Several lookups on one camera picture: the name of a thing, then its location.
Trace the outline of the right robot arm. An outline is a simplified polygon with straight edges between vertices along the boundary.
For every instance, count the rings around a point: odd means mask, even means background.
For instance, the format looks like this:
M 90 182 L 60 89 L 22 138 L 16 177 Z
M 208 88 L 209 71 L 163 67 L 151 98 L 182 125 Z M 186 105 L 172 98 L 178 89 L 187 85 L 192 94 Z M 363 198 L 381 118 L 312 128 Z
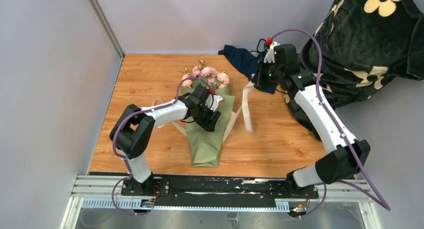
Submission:
M 316 84 L 314 74 L 300 69 L 294 45 L 271 42 L 265 48 L 266 55 L 258 62 L 253 82 L 285 90 L 291 101 L 305 112 L 326 151 L 315 164 L 287 174 L 286 193 L 298 198 L 311 185 L 332 184 L 358 174 L 370 153 L 369 143 L 358 140 L 346 129 Z

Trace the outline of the fake rose stem one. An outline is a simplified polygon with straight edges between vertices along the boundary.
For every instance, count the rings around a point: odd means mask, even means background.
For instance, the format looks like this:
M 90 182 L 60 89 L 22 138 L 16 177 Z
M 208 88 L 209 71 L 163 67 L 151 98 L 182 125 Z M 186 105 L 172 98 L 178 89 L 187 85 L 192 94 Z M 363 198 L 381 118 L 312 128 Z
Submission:
M 217 74 L 217 79 L 219 81 L 218 87 L 224 88 L 230 84 L 230 77 L 226 72 L 220 72 Z

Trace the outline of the fake rose stem two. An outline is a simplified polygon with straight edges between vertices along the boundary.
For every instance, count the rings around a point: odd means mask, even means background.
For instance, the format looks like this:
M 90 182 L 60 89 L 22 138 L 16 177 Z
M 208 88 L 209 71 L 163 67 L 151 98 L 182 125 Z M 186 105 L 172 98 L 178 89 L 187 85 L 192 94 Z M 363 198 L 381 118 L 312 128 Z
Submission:
M 193 82 L 194 82 L 194 72 L 196 70 L 196 67 L 193 67 L 192 69 L 188 69 L 187 67 L 184 68 L 183 70 L 183 75 L 182 75 L 182 87 L 185 88 L 191 88 Z

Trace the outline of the fake rose stem three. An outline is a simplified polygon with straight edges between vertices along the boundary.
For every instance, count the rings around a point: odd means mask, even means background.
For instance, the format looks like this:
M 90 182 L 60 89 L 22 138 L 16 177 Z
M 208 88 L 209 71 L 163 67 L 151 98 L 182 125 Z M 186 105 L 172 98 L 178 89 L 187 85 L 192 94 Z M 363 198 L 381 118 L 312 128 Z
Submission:
M 213 67 L 205 66 L 204 60 L 198 61 L 198 65 L 191 70 L 191 75 L 196 78 L 203 78 L 211 86 L 218 81 L 217 71 Z

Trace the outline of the wrapping paper sheet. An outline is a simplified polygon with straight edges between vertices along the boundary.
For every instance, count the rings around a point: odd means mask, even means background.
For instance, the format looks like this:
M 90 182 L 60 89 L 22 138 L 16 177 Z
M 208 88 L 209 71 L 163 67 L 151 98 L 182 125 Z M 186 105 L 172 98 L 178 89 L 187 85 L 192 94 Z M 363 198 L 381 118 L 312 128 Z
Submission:
M 216 93 L 224 98 L 217 111 L 221 113 L 213 132 L 205 131 L 190 117 L 185 123 L 185 132 L 194 167 L 218 167 L 224 135 L 233 115 L 235 97 L 230 85 L 219 88 Z

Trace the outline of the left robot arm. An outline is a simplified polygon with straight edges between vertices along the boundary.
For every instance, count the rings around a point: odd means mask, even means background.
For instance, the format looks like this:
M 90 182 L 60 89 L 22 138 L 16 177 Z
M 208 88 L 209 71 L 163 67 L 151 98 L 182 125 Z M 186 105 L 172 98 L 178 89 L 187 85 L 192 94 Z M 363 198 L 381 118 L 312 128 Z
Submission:
M 218 106 L 223 101 L 213 89 L 198 85 L 193 92 L 177 95 L 166 103 L 151 107 L 128 105 L 109 134 L 113 152 L 124 160 L 128 169 L 124 186 L 142 196 L 152 192 L 154 174 L 145 151 L 154 129 L 192 118 L 206 132 L 214 132 L 221 116 Z

